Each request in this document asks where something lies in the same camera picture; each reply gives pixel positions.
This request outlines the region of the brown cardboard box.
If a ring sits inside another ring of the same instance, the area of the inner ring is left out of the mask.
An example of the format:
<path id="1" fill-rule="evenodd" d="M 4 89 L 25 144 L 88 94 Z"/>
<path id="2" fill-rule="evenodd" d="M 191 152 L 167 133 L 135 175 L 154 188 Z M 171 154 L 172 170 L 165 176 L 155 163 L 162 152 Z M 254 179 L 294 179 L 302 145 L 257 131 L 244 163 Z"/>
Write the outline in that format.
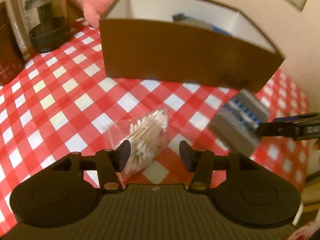
<path id="1" fill-rule="evenodd" d="M 184 13 L 231 34 L 177 24 Z M 106 75 L 258 92 L 285 60 L 240 9 L 212 0 L 116 0 L 99 20 Z"/>

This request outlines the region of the beige curtain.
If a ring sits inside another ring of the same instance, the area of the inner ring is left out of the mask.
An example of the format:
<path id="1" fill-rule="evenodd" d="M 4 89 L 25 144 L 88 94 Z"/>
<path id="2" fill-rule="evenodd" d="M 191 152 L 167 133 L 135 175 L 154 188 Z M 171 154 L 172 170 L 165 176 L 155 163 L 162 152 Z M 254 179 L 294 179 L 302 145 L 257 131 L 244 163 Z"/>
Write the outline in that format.
<path id="1" fill-rule="evenodd" d="M 5 2 L 17 44 L 20 50 L 25 52 L 30 46 L 24 12 L 26 0 L 1 0 L 1 2 L 3 1 Z"/>

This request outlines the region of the dark brown cylindrical canister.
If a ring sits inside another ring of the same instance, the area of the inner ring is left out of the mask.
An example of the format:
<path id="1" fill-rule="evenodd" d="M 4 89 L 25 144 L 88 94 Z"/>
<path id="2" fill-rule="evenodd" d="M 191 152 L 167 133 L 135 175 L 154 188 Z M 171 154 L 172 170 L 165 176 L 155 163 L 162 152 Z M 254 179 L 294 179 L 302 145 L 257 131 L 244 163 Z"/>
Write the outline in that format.
<path id="1" fill-rule="evenodd" d="M 24 68 L 23 54 L 17 44 L 5 2 L 1 2 L 0 83 L 8 84 Z"/>

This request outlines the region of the grey blue patterned knit sock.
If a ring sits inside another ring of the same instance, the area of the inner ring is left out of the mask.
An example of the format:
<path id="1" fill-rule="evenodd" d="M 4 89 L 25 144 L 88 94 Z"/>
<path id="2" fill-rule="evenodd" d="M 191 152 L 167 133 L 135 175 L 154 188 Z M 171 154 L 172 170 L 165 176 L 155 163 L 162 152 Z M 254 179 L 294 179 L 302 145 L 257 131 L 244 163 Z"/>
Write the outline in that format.
<path id="1" fill-rule="evenodd" d="M 256 131 L 269 115 L 268 108 L 243 89 L 218 109 L 208 127 L 231 151 L 250 157 L 260 143 Z"/>

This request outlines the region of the bag of cotton swabs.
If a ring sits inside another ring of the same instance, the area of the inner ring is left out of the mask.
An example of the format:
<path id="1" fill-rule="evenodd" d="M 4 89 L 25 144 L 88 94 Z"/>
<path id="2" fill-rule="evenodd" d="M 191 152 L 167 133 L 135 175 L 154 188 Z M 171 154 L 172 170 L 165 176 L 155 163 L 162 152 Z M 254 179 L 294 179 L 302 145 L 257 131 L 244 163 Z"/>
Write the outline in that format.
<path id="1" fill-rule="evenodd" d="M 166 109 L 157 109 L 138 118 L 115 121 L 102 128 L 106 144 L 116 148 L 127 140 L 131 154 L 121 181 L 144 171 L 168 144 L 169 116 Z"/>

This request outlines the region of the blue fluffy towel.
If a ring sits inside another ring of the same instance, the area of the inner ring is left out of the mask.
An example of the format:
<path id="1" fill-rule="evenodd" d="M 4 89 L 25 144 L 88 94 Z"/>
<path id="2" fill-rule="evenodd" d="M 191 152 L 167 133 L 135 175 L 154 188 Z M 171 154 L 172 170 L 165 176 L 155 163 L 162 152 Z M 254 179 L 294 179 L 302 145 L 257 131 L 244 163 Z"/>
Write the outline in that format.
<path id="1" fill-rule="evenodd" d="M 190 16 L 185 15 L 184 13 L 172 15 L 172 21 L 177 24 L 183 24 L 183 25 L 187 25 L 187 26 L 191 26 L 191 27 L 197 27 L 197 28 L 201 28 L 201 29 L 211 30 L 211 31 L 214 31 L 217 33 L 231 36 L 231 34 L 229 32 L 227 32 L 223 29 L 220 29 L 213 24 L 204 22 L 203 20 L 192 18 Z"/>

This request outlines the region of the red white checkered tablecloth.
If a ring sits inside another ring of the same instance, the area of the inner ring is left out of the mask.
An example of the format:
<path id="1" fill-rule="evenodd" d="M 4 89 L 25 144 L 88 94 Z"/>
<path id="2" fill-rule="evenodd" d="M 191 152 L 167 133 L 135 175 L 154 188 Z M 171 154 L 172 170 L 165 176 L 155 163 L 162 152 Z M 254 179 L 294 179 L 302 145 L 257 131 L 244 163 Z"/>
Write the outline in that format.
<path id="1" fill-rule="evenodd" d="M 11 83 L 1 87 L 1 239 L 286 239 L 295 227 L 249 231 L 193 197 L 191 211 L 182 202 L 153 192 L 132 198 L 109 198 L 98 221 L 83 221 L 80 230 L 37 230 L 18 225 L 9 198 L 19 183 L 71 151 L 93 155 L 110 143 L 104 131 L 113 122 L 138 118 L 157 109 L 170 117 L 169 146 L 143 173 L 129 179 L 142 183 L 186 184 L 191 175 L 178 156 L 186 140 L 225 155 L 226 146 L 208 129 L 217 109 L 235 90 L 192 83 L 112 79 L 106 76 L 100 33 L 83 19 L 72 24 L 72 38 L 55 51 L 34 54 Z"/>

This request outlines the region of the glass jar green lid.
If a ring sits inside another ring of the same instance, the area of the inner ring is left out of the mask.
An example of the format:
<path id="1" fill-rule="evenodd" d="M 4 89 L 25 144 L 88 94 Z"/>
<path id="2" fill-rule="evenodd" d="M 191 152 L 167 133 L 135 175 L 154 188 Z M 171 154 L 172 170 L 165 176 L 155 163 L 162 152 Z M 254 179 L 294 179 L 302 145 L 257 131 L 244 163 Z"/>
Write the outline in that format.
<path id="1" fill-rule="evenodd" d="M 66 43 L 70 20 L 66 0 L 26 0 L 25 18 L 33 48 L 47 53 Z"/>

